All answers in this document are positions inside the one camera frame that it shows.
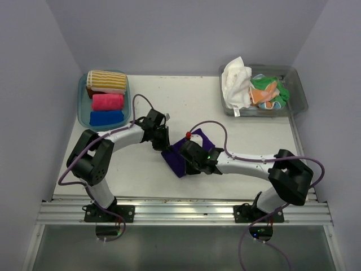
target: table surface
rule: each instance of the table surface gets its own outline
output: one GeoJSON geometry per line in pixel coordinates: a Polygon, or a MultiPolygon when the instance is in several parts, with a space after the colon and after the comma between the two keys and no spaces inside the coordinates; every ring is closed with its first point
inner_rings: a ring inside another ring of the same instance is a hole
{"type": "MultiPolygon", "coordinates": [[[[275,154],[285,148],[294,154],[296,146],[289,119],[229,117],[223,112],[218,77],[128,76],[131,95],[141,93],[162,113],[169,113],[170,143],[184,137],[186,131],[204,120],[217,120],[228,131],[228,149],[240,154],[275,154]]],[[[142,98],[135,102],[137,117],[144,116],[149,105],[142,98]]],[[[201,126],[217,146],[223,147],[224,132],[215,124],[201,126]]],[[[85,130],[76,120],[63,160],[65,162],[85,130]]],[[[75,181],[68,174],[64,182],[75,181]]],[[[178,178],[149,142],[128,146],[113,154],[107,173],[115,196],[202,198],[253,200],[271,184],[265,180],[239,174],[195,175],[178,178]]],[[[56,186],[57,195],[85,195],[80,185],[56,186]]]]}

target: white wall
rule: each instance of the white wall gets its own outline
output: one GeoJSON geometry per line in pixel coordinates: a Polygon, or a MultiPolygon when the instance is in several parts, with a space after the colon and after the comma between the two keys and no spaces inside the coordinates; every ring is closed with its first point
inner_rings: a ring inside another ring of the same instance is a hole
{"type": "Polygon", "coordinates": [[[326,167],[327,200],[348,270],[361,269],[361,1],[329,0],[294,66],[309,110],[297,119],[305,153],[326,167]]]}
{"type": "Polygon", "coordinates": [[[47,0],[83,72],[215,75],[292,64],[327,0],[47,0]]]}
{"type": "Polygon", "coordinates": [[[20,270],[54,188],[81,73],[43,0],[0,8],[0,269],[20,270]]]}

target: blue plastic tray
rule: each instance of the blue plastic tray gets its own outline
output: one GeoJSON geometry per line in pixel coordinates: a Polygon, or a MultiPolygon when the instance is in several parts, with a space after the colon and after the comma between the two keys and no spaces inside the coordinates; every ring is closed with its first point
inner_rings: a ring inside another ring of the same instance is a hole
{"type": "MultiPolygon", "coordinates": [[[[121,72],[121,71],[117,71],[117,70],[113,70],[113,69],[108,70],[108,71],[109,72],[121,72]]],[[[116,129],[116,128],[126,125],[128,119],[130,118],[130,113],[131,113],[130,89],[129,89],[128,78],[126,80],[126,92],[124,94],[124,106],[123,106],[123,110],[122,110],[122,112],[124,114],[124,120],[120,123],[114,123],[111,125],[91,126],[89,124],[89,120],[90,120],[90,112],[92,111],[92,109],[91,109],[92,100],[89,98],[88,93],[85,89],[86,77],[87,77],[87,74],[83,75],[80,78],[79,85],[78,85],[78,121],[79,121],[79,123],[82,126],[89,128],[91,130],[97,131],[97,132],[112,130],[112,129],[116,129]]]]}

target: clear plastic bin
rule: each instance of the clear plastic bin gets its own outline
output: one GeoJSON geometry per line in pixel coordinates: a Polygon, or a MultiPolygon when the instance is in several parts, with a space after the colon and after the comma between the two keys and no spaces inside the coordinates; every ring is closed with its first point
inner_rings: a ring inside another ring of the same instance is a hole
{"type": "MultiPolygon", "coordinates": [[[[117,71],[117,70],[109,70],[109,71],[110,72],[121,72],[121,71],[117,71]]],[[[85,89],[86,77],[87,77],[87,74],[83,75],[80,78],[79,84],[78,84],[78,121],[79,121],[79,123],[82,126],[88,128],[88,129],[91,129],[93,131],[96,131],[96,132],[108,131],[108,130],[116,129],[116,128],[126,125],[128,122],[128,119],[130,117],[130,113],[131,113],[130,88],[129,88],[128,79],[126,80],[126,92],[124,94],[124,105],[123,105],[123,109],[122,109],[122,112],[124,114],[124,120],[119,123],[114,123],[114,124],[110,124],[110,125],[91,126],[89,124],[89,120],[90,120],[90,112],[92,111],[92,109],[91,109],[92,100],[89,98],[89,96],[86,92],[86,89],[85,89]]]]}
{"type": "MultiPolygon", "coordinates": [[[[300,77],[295,68],[285,65],[246,65],[252,69],[252,77],[263,74],[270,77],[278,77],[289,91],[289,100],[284,108],[279,110],[266,110],[258,107],[240,109],[241,117],[286,117],[290,113],[297,115],[309,109],[305,93],[303,92],[300,77]]],[[[219,68],[219,89],[221,91],[221,103],[226,115],[234,116],[233,108],[228,108],[224,102],[222,93],[222,73],[226,65],[219,68]]]]}

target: orange cloth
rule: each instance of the orange cloth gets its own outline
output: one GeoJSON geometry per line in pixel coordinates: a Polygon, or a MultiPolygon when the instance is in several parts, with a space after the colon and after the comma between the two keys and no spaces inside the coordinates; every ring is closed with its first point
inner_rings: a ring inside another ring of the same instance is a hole
{"type": "MultiPolygon", "coordinates": [[[[251,86],[249,90],[249,95],[252,103],[255,105],[259,105],[261,103],[266,103],[274,99],[276,96],[280,94],[279,91],[276,91],[276,88],[277,88],[276,81],[270,83],[265,90],[255,89],[254,87],[251,86]]],[[[266,104],[266,106],[267,108],[272,107],[271,103],[266,104]]]]}

